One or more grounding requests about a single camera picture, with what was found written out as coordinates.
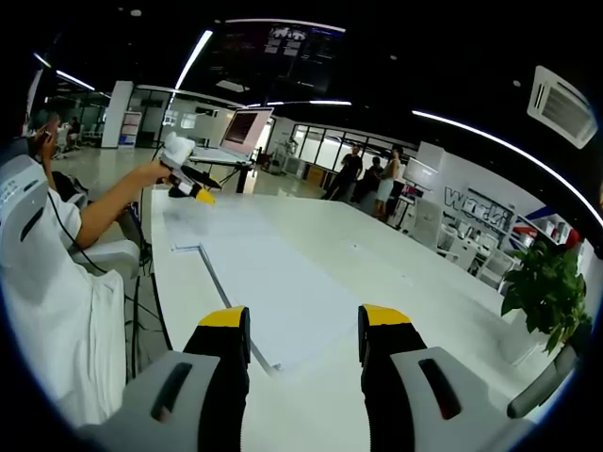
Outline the person's left hand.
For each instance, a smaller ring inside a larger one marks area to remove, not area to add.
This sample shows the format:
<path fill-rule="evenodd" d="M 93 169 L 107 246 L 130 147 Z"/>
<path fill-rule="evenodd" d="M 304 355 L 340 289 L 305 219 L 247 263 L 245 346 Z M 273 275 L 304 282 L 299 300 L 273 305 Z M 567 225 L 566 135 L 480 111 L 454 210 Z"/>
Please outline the person's left hand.
<path fill-rule="evenodd" d="M 142 186 L 152 186 L 158 180 L 167 181 L 171 176 L 171 169 L 160 161 L 152 161 L 138 168 L 139 183 Z"/>

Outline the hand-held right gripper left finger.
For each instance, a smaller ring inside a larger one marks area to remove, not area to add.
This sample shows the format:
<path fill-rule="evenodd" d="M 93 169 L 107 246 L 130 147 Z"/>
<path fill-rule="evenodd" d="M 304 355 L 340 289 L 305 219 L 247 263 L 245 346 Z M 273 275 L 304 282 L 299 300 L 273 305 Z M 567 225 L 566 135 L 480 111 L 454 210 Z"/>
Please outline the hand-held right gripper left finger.
<path fill-rule="evenodd" d="M 238 451 L 250 389 L 250 311 L 203 318 L 181 352 L 168 351 L 125 387 L 121 407 L 84 426 L 93 451 Z"/>

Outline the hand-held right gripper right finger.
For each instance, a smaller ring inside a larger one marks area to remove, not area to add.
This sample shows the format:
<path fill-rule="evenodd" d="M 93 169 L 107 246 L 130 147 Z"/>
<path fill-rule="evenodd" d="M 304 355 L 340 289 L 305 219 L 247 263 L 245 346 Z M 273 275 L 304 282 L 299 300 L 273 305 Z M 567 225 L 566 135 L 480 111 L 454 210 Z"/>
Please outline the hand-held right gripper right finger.
<path fill-rule="evenodd" d="M 506 398 L 440 347 L 427 347 L 403 313 L 358 308 L 361 390 L 373 451 L 512 451 L 532 429 Z"/>

